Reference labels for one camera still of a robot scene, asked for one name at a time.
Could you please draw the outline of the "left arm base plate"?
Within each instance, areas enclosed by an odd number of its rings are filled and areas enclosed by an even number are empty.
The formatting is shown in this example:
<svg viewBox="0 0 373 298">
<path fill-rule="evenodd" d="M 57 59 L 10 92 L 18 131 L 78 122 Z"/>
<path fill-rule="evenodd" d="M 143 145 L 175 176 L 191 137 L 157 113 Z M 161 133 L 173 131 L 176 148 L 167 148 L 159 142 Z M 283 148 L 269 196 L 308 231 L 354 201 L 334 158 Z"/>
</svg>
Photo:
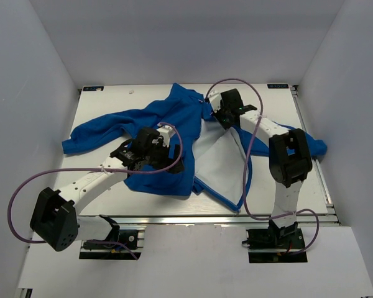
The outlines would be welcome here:
<svg viewBox="0 0 373 298">
<path fill-rule="evenodd" d="M 122 227 L 109 217 L 101 217 L 110 227 L 106 238 L 82 241 L 80 260 L 137 261 L 144 246 L 144 230 L 130 226 Z"/>
</svg>

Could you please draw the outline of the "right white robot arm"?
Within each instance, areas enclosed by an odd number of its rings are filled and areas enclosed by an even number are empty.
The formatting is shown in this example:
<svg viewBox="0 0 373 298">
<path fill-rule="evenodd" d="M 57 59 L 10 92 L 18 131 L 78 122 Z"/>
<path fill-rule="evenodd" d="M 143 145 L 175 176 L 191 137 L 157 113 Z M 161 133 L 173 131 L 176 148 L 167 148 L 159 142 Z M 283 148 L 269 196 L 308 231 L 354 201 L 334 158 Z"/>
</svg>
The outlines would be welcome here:
<svg viewBox="0 0 373 298">
<path fill-rule="evenodd" d="M 237 89 L 211 91 L 206 100 L 214 117 L 228 129 L 239 128 L 252 134 L 269 148 L 269 170 L 275 181 L 275 201 L 269 219 L 269 242 L 281 248 L 297 231 L 297 204 L 300 189 L 312 170 L 305 132 L 287 129 L 264 117 L 263 107 L 245 105 Z"/>
</svg>

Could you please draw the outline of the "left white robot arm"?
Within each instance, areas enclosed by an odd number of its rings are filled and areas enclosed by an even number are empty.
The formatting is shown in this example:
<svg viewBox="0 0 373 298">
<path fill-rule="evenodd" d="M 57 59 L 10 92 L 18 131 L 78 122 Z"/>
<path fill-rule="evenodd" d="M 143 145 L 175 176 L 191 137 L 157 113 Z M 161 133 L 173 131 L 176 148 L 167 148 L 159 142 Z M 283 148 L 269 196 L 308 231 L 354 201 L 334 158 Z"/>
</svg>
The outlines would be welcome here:
<svg viewBox="0 0 373 298">
<path fill-rule="evenodd" d="M 30 221 L 31 229 L 55 251 L 75 241 L 106 248 L 119 246 L 119 225 L 106 215 L 85 217 L 81 212 L 102 193 L 127 178 L 144 178 L 184 170 L 183 143 L 171 146 L 177 129 L 164 122 L 157 129 L 143 127 L 137 137 L 122 143 L 97 168 L 60 189 L 40 192 Z"/>
</svg>

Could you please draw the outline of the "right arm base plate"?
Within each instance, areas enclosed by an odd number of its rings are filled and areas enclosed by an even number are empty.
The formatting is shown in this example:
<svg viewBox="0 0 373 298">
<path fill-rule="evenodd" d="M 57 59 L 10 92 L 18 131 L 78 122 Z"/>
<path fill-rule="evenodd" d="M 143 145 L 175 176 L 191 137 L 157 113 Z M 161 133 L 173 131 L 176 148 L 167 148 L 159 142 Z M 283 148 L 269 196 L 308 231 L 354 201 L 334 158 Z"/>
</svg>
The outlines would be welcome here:
<svg viewBox="0 0 373 298">
<path fill-rule="evenodd" d="M 248 250 L 250 264 L 307 263 L 306 252 L 297 254 L 305 248 L 305 241 L 300 228 L 293 235 L 280 240 L 268 229 L 250 229 L 241 245 Z"/>
</svg>

